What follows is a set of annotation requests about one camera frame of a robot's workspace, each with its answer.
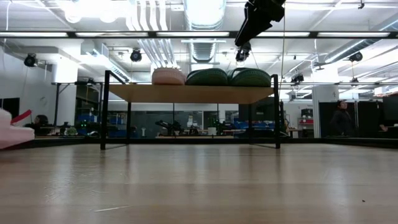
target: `shelf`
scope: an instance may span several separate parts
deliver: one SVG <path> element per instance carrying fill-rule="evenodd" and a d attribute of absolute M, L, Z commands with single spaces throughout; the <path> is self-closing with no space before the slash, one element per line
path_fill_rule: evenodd
<path fill-rule="evenodd" d="M 157 139 L 233 139 L 234 136 L 157 136 Z"/>
<path fill-rule="evenodd" d="M 131 103 L 252 104 L 274 93 L 273 88 L 234 86 L 110 85 L 109 90 Z"/>

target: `person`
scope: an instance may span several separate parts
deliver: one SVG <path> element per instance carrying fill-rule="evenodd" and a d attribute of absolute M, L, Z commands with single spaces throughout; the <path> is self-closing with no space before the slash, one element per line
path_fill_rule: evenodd
<path fill-rule="evenodd" d="M 382 138 L 398 138 L 398 128 L 394 127 L 398 121 L 386 119 L 382 104 L 377 104 L 377 107 L 379 109 L 379 132 L 381 132 Z"/>
<path fill-rule="evenodd" d="M 131 127 L 131 137 L 132 138 L 138 138 L 139 137 L 138 133 L 137 133 L 137 127 L 136 126 Z"/>
<path fill-rule="evenodd" d="M 335 111 L 330 125 L 337 136 L 355 136 L 353 120 L 347 112 L 347 102 L 343 100 L 337 101 L 337 110 Z"/>
<path fill-rule="evenodd" d="M 35 120 L 33 123 L 30 124 L 25 124 L 24 127 L 27 128 L 32 128 L 35 130 L 35 135 L 40 136 L 40 135 L 48 135 L 50 130 L 49 129 L 43 129 L 41 127 L 43 126 L 48 126 L 49 125 L 49 119 L 47 118 L 46 115 L 37 115 L 35 117 Z"/>

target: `pink cushion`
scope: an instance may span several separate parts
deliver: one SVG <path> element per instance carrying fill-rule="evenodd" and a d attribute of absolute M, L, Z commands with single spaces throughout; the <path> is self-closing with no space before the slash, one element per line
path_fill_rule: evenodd
<path fill-rule="evenodd" d="M 0 149 L 13 146 L 35 138 L 35 131 L 32 128 L 20 128 L 10 125 L 11 115 L 0 109 Z"/>
<path fill-rule="evenodd" d="M 186 76 L 176 68 L 158 68 L 152 74 L 153 85 L 185 85 Z"/>

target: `red object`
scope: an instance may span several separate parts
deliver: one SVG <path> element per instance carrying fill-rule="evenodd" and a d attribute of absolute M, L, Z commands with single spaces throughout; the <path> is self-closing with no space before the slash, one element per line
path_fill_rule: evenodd
<path fill-rule="evenodd" d="M 299 124 L 313 124 L 313 119 L 301 119 Z"/>
<path fill-rule="evenodd" d="M 25 113 L 19 115 L 18 117 L 11 120 L 11 124 L 17 123 L 18 121 L 22 121 L 32 114 L 31 110 L 27 110 Z"/>

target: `green cushion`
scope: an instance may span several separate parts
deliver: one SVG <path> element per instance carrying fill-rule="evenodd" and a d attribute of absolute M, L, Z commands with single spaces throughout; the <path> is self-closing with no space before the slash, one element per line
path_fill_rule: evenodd
<path fill-rule="evenodd" d="M 271 77 L 263 70 L 256 68 L 236 68 L 228 72 L 231 86 L 271 87 Z"/>
<path fill-rule="evenodd" d="M 225 86 L 226 73 L 219 68 L 196 70 L 188 74 L 186 85 Z"/>

